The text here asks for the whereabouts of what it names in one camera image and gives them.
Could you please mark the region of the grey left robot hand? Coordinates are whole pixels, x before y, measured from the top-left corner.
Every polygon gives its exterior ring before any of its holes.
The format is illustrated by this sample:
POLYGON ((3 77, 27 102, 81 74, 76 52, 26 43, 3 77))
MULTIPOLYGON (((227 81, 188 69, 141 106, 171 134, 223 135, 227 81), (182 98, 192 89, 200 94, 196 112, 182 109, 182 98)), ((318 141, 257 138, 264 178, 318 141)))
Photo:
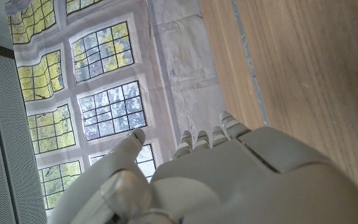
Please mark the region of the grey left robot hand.
POLYGON ((49 223, 358 223, 358 187, 332 160, 230 113, 212 135, 183 132, 147 180, 137 128, 64 192, 49 223))

